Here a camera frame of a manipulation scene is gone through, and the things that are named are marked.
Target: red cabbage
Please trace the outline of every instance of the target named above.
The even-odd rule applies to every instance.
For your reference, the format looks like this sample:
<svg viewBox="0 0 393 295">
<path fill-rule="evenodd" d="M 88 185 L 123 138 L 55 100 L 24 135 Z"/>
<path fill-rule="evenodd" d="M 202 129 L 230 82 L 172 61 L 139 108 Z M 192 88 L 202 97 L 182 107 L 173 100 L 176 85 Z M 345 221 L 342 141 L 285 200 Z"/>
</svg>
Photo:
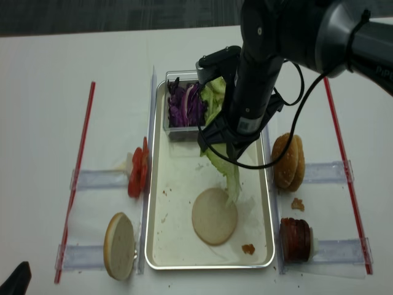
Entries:
<svg viewBox="0 0 393 295">
<path fill-rule="evenodd" d="M 168 82 L 169 127 L 196 126 L 197 120 L 200 125 L 205 125 L 204 114 L 208 109 L 208 103 L 201 100 L 200 88 L 201 85 L 195 83 L 187 84 L 184 89 L 179 86 L 179 78 L 174 82 Z"/>
</svg>

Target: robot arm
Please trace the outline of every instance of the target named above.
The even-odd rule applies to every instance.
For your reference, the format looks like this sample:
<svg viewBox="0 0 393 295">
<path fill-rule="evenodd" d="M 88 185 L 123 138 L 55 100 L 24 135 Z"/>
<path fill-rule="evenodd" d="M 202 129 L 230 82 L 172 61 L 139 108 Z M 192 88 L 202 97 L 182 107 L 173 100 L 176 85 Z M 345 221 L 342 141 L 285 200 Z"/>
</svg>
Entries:
<svg viewBox="0 0 393 295">
<path fill-rule="evenodd" d="M 283 101 L 272 95 L 284 59 L 335 77 L 348 69 L 393 95 L 393 26 L 355 22 L 340 0 L 245 0 L 243 47 L 229 47 L 196 64 L 201 84 L 223 76 L 222 111 L 198 143 L 226 143 L 231 160 L 254 142 Z"/>
</svg>

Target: floor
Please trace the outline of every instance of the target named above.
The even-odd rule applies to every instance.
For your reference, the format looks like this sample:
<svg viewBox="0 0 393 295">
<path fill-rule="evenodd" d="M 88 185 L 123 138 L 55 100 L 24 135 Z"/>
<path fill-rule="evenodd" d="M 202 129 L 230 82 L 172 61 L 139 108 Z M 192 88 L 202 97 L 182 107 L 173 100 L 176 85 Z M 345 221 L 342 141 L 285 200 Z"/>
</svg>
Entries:
<svg viewBox="0 0 393 295">
<path fill-rule="evenodd" d="M 393 16 L 392 0 L 346 0 Z M 0 35 L 238 25 L 243 0 L 0 0 Z"/>
</svg>

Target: red tape line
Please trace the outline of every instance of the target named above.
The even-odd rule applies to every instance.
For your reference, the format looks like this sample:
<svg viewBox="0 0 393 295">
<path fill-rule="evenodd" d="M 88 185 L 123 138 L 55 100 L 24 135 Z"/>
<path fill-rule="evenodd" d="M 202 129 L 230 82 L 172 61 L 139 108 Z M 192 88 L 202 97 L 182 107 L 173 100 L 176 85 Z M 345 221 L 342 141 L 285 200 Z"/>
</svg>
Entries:
<svg viewBox="0 0 393 295">
<path fill-rule="evenodd" d="M 82 156 L 84 154 L 84 149 L 85 149 L 87 127 L 88 127 L 88 121 L 90 119 L 91 106 L 93 105 L 93 97 L 94 97 L 94 90 L 95 90 L 95 88 L 96 88 L 96 82 L 92 82 L 91 86 L 90 86 L 90 94 L 88 96 L 88 102 L 87 102 L 87 107 L 86 107 L 84 128 L 82 130 L 82 136 L 80 137 L 78 158 L 76 160 L 76 165 L 75 165 L 75 170 L 74 170 L 74 180 L 72 182 L 71 193 L 69 195 L 69 202 L 68 202 L 68 209 L 67 209 L 67 215 L 66 215 L 66 222 L 64 224 L 63 238 L 61 239 L 61 245 L 62 246 L 65 246 L 67 244 L 68 216 L 69 216 L 69 212 L 71 211 L 72 203 L 74 203 L 74 199 L 75 199 L 76 184 L 78 182 L 79 170 L 80 170 L 80 166 L 82 164 Z M 64 259 L 63 254 L 60 254 L 60 255 L 61 256 L 60 256 L 59 266 L 63 264 L 63 259 Z M 61 269 L 58 269 L 58 270 L 56 270 L 55 284 L 59 284 L 60 283 L 60 277 L 61 277 Z"/>
<path fill-rule="evenodd" d="M 325 88 L 326 88 L 327 99 L 329 101 L 330 111 L 332 112 L 332 118 L 333 118 L 334 128 L 336 130 L 337 141 L 338 141 L 338 145 L 340 147 L 341 159 L 344 163 L 347 163 L 348 158 L 347 158 L 346 152 L 345 152 L 343 137 L 341 136 L 340 125 L 338 124 L 336 108 L 334 106 L 333 95 L 332 95 L 332 91 L 330 89 L 329 80 L 327 78 L 325 78 L 324 83 L 325 83 Z M 359 211 L 359 207 L 357 205 L 357 200 L 356 200 L 355 187 L 351 181 L 348 167 L 346 167 L 345 172 L 346 172 L 346 178 L 348 180 L 348 189 L 349 189 L 349 194 L 351 196 L 352 208 L 354 210 L 357 232 L 359 234 L 360 242 L 362 244 L 364 260 L 366 262 L 366 264 L 365 264 L 366 271 L 367 271 L 368 275 L 372 275 L 373 274 L 373 267 L 372 267 L 371 259 L 368 255 L 368 251 L 367 251 L 367 245 L 366 245 L 366 241 L 365 241 L 365 234 L 364 234 L 362 219 L 360 218 L 360 211 Z"/>
</svg>

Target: metal tray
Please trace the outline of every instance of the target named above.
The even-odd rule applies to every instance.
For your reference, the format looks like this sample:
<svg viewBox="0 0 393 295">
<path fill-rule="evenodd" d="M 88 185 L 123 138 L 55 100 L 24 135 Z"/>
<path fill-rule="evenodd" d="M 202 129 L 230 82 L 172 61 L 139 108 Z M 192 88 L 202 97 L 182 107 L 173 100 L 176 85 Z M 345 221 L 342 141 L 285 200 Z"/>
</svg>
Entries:
<svg viewBox="0 0 393 295">
<path fill-rule="evenodd" d="M 157 88 L 152 182 L 147 212 L 147 263 L 157 270 L 247 269 L 268 266 L 275 253 L 270 195 L 264 170 L 240 168 L 241 194 L 236 203 L 238 224 L 230 239 L 209 246 L 192 226 L 192 207 L 197 196 L 210 187 L 226 186 L 226 179 L 200 157 L 196 142 L 172 142 L 164 131 L 165 83 Z M 239 161 L 249 165 L 265 162 L 262 141 L 251 145 Z M 253 255 L 242 245 L 253 244 Z"/>
</svg>

